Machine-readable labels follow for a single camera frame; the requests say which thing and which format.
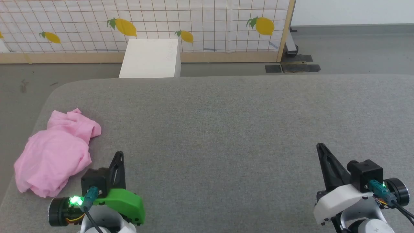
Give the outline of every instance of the robotic arm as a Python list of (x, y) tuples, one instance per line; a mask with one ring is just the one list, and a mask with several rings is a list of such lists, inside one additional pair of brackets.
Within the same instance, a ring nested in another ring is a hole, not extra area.
[(323, 143), (316, 149), (326, 188), (316, 194), (318, 224), (332, 222), (337, 233), (394, 233), (381, 209), (398, 209), (414, 225), (414, 216), (403, 208), (408, 189), (399, 179), (384, 180), (383, 168), (371, 160), (350, 161), (349, 174)]
[(136, 233), (145, 222), (139, 196), (126, 190), (124, 154), (118, 151), (109, 168), (88, 169), (81, 178), (82, 197), (54, 198), (51, 226), (81, 225), (80, 233)]

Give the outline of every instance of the wooden frame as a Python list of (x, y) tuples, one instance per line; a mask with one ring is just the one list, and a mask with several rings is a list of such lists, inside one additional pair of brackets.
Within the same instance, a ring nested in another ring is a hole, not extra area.
[[(279, 52), (181, 53), (182, 63), (280, 62), (296, 0), (289, 1)], [(0, 53), (0, 64), (121, 63), (124, 53)]]

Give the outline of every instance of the green led light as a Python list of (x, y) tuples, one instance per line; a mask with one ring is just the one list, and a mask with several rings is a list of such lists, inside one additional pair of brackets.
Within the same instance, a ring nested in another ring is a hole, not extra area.
[(83, 197), (73, 196), (69, 199), (69, 204), (80, 206), (83, 203), (82, 199), (83, 199)]

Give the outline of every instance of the floor stain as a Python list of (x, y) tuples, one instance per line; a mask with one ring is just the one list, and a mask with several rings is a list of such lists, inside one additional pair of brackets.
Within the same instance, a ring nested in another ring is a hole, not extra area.
[(26, 82), (25, 79), (22, 80), (22, 83), (20, 84), (20, 92), (21, 93), (26, 93), (27, 92), (26, 85), (28, 83), (29, 82)]

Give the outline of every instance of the gray floor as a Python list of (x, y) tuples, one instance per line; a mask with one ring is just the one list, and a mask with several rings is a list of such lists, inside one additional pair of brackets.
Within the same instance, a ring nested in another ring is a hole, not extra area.
[[(414, 34), (294, 34), (300, 54), (310, 54), (323, 74), (414, 75)], [(183, 64), (182, 76), (269, 75), (267, 63)], [(121, 64), (0, 65), (0, 200), (43, 103), (57, 87), (85, 79), (117, 78)]]

